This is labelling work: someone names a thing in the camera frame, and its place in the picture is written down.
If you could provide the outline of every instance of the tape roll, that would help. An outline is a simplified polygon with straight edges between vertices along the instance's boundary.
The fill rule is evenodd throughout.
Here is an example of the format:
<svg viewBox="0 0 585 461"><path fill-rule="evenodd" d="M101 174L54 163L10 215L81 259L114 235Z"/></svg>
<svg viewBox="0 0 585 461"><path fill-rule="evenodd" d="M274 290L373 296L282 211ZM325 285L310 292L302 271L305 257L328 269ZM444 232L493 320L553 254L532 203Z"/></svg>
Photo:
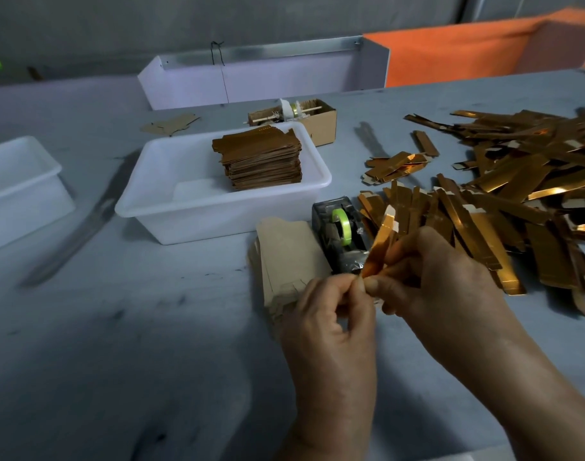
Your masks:
<svg viewBox="0 0 585 461"><path fill-rule="evenodd" d="M342 225L342 246L348 246L352 242L352 227L346 211L336 208L331 214L331 221L338 221Z"/></svg>

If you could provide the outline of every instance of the white container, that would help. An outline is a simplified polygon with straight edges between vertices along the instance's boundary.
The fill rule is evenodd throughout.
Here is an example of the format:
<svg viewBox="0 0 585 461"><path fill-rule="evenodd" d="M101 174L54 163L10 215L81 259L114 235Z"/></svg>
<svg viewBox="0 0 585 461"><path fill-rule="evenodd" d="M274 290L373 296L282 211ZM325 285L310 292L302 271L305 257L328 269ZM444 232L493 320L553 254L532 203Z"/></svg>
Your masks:
<svg viewBox="0 0 585 461"><path fill-rule="evenodd" d="M294 130L301 141L303 179L295 184L235 191L213 139L248 128L191 134L148 142L115 206L120 217L136 217L162 244L176 244L254 231L265 217L309 220L329 169L304 125L275 125Z"/></svg>
<svg viewBox="0 0 585 461"><path fill-rule="evenodd" d="M75 209L61 170L31 136L0 144L0 247Z"/></svg>

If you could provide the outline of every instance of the right hand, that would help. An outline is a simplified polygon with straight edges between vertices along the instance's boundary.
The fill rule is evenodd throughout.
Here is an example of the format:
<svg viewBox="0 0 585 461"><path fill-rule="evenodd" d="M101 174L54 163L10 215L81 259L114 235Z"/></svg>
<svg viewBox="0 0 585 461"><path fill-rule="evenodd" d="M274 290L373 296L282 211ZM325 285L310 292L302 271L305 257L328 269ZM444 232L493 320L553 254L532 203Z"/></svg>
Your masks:
<svg viewBox="0 0 585 461"><path fill-rule="evenodd" d="M509 345L535 346L487 268L433 228L398 240L385 263L380 275L365 279L367 293L384 300L386 314L403 317L431 356L463 383L487 371Z"/></svg>

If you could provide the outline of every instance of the left hand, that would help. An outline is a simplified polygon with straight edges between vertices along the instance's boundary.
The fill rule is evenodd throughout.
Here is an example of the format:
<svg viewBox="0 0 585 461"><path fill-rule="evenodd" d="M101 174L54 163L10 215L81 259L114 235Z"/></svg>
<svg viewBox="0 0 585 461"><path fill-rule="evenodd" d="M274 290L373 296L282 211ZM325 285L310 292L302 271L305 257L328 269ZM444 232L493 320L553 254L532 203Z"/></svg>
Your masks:
<svg viewBox="0 0 585 461"><path fill-rule="evenodd" d="M337 323L343 304L346 330ZM363 459L377 389L375 307L363 280L313 279L284 316L281 344L297 392L291 434L337 459Z"/></svg>

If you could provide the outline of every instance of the orange fabric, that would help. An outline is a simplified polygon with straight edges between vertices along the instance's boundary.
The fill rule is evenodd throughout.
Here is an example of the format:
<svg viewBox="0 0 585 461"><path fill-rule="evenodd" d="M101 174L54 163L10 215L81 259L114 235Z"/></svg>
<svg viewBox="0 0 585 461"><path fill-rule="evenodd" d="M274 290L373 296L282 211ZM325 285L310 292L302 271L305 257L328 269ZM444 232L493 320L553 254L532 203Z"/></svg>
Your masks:
<svg viewBox="0 0 585 461"><path fill-rule="evenodd" d="M391 50L386 86L426 84L511 74L529 37L546 21L585 24L585 10L472 22L440 28L365 34Z"/></svg>

